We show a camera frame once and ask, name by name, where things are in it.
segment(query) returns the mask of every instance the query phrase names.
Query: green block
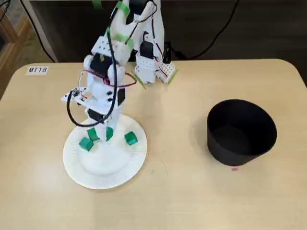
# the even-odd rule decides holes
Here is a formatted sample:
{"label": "green block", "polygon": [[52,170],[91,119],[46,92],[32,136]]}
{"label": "green block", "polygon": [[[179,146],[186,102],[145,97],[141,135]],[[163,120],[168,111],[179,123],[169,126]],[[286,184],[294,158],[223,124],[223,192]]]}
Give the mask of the green block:
{"label": "green block", "polygon": [[114,130],[111,127],[106,127],[106,140],[109,141],[114,134]]}
{"label": "green block", "polygon": [[80,141],[79,145],[81,146],[82,149],[86,151],[90,151],[94,143],[89,138],[83,138]]}
{"label": "green block", "polygon": [[92,0],[92,4],[93,4],[94,9],[96,9],[96,10],[102,10],[103,9],[101,0]]}
{"label": "green block", "polygon": [[99,137],[97,136],[95,128],[92,128],[87,131],[88,137],[91,139],[91,141],[99,140]]}
{"label": "green block", "polygon": [[136,135],[132,131],[125,135],[125,139],[128,145],[134,145],[135,143],[138,143],[138,139],[136,138]]}

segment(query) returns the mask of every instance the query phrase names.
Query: dark background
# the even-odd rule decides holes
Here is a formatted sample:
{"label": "dark background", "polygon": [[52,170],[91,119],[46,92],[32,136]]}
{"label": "dark background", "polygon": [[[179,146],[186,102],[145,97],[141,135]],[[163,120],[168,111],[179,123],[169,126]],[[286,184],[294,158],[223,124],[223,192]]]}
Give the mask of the dark background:
{"label": "dark background", "polygon": [[[32,1],[60,62],[83,62],[103,35],[117,1]],[[165,40],[193,56],[225,25],[235,0],[162,0]],[[215,45],[199,59],[281,58],[294,64],[307,84],[307,1],[241,0]]]}

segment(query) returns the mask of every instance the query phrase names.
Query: table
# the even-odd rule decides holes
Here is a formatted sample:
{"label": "table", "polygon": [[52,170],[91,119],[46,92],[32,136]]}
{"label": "table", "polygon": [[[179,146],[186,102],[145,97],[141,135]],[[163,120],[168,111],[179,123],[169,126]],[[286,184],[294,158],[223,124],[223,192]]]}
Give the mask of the table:
{"label": "table", "polygon": [[[144,128],[147,159],[133,179],[105,191],[76,184],[62,163],[74,125],[60,98],[82,64],[48,64],[46,76],[16,71],[0,101],[0,228],[306,229],[307,90],[295,67],[278,59],[175,64],[170,85],[129,88],[124,114]],[[209,110],[232,98],[261,106],[278,130],[274,148],[238,171],[206,147]]]}

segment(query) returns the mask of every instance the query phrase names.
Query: green cube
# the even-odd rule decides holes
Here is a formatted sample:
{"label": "green cube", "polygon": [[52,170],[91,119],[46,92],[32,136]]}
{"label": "green cube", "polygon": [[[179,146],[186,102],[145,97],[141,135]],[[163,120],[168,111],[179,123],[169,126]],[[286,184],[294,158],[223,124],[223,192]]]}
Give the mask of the green cube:
{"label": "green cube", "polygon": [[86,151],[90,151],[94,143],[89,138],[83,138],[80,141],[79,145],[81,146],[82,149]]}
{"label": "green cube", "polygon": [[109,141],[114,135],[114,130],[111,127],[106,128],[106,140]]}
{"label": "green cube", "polygon": [[92,128],[87,131],[88,137],[91,139],[91,141],[99,140],[99,137],[97,136],[95,128]]}
{"label": "green cube", "polygon": [[136,138],[136,135],[132,131],[125,135],[125,139],[128,145],[134,145],[138,143],[138,139]]}

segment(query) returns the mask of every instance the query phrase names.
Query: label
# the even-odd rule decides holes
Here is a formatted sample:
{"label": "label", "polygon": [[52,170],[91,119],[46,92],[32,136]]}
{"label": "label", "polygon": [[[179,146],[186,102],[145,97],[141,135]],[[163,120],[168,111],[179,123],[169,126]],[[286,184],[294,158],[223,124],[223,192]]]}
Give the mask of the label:
{"label": "label", "polygon": [[29,66],[26,75],[46,75],[48,66]]}

